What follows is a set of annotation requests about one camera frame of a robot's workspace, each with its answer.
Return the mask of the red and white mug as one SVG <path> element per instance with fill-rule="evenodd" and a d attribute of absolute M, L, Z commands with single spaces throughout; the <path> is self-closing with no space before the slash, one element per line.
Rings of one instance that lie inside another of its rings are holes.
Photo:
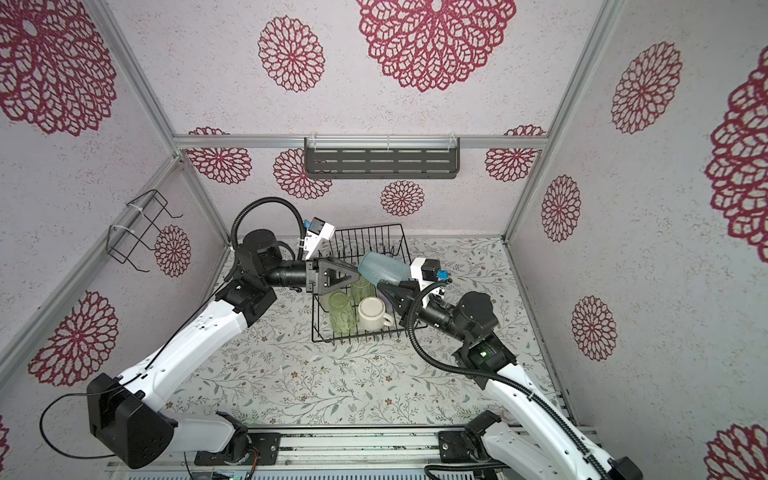
<path fill-rule="evenodd" d="M 387 312 L 385 303 L 376 297 L 363 298 L 357 306 L 359 327 L 366 332 L 379 332 L 395 326 L 394 317 Z"/>

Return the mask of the teal plastic cup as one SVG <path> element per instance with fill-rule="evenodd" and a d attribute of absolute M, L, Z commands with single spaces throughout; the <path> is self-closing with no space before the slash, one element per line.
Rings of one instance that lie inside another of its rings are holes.
<path fill-rule="evenodd" d="M 380 283 L 398 285 L 411 279 L 410 267 L 396 258 L 370 251 L 358 265 L 359 274 L 374 286 Z"/>

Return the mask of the green glass mug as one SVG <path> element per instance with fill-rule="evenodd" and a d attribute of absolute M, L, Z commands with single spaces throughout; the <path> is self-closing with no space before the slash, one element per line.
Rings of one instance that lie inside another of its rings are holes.
<path fill-rule="evenodd" d="M 366 298 L 377 297 L 375 286 L 363 276 L 350 285 L 349 292 L 354 305 L 359 305 Z"/>

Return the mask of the light green glass cup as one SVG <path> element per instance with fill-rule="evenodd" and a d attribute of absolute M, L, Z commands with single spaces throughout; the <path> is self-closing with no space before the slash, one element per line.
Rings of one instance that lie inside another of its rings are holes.
<path fill-rule="evenodd" d="M 356 331 L 357 319 L 351 298 L 342 291 L 333 292 L 328 298 L 328 313 L 331 328 L 337 336 L 346 336 Z"/>

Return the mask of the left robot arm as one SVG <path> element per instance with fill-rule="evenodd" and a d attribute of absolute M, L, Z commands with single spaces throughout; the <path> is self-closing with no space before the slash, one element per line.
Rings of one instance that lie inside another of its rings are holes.
<path fill-rule="evenodd" d="M 233 268 L 213 299 L 190 323 L 146 359 L 119 376 L 101 374 L 87 387 L 91 434 L 128 467 L 139 469 L 167 453 L 207 452 L 237 464 L 252 452 L 247 427 L 218 411 L 209 417 L 170 415 L 171 394 L 220 347 L 253 326 L 276 301 L 279 288 L 324 295 L 359 278 L 357 268 L 319 257 L 335 228 L 314 219 L 301 255 L 286 260 L 272 231 L 257 229 L 234 246 Z"/>

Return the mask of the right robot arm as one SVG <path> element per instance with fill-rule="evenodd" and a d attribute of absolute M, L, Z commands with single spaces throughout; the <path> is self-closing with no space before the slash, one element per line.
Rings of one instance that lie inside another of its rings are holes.
<path fill-rule="evenodd" d="M 640 479 L 628 457 L 614 457 L 590 440 L 549 401 L 494 330 L 498 319 L 489 295 L 470 291 L 452 305 L 436 295 L 446 282 L 426 287 L 414 281 L 381 282 L 377 289 L 401 316 L 416 354 L 444 372 L 463 375 L 507 411 L 527 432 L 521 437 L 494 416 L 483 414 L 468 426 L 487 460 L 474 470 L 507 467 L 524 479 Z M 416 323 L 461 341 L 451 364 L 433 358 L 419 343 Z"/>

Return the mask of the grey wall shelf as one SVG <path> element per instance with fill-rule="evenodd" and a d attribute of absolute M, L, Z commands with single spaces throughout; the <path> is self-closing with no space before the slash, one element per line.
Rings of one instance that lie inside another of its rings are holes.
<path fill-rule="evenodd" d="M 445 180 L 460 170 L 456 137 L 344 142 L 308 137 L 304 168 L 313 180 Z"/>

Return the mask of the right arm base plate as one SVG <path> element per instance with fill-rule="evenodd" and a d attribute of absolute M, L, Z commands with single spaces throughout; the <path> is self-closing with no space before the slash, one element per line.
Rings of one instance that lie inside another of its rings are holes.
<path fill-rule="evenodd" d="M 438 432 L 440 460 L 445 464 L 477 463 L 479 453 L 474 437 L 465 430 Z"/>

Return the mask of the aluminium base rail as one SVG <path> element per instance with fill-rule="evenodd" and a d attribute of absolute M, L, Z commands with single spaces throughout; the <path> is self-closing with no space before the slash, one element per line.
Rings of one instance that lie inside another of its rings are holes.
<path fill-rule="evenodd" d="M 196 454 L 168 454 L 140 469 L 111 462 L 105 479 L 524 479 L 507 467 L 474 470 L 440 460 L 438 432 L 465 427 L 261 429 L 280 433 L 273 466 L 195 466 Z M 474 437 L 479 461 L 487 460 Z"/>

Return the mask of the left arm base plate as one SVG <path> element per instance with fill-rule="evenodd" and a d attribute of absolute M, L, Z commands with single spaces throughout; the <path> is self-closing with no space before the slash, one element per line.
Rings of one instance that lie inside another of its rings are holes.
<path fill-rule="evenodd" d="M 249 433 L 236 438 L 222 452 L 199 451 L 193 460 L 195 466 L 273 466 L 277 463 L 282 435 L 273 432 Z"/>

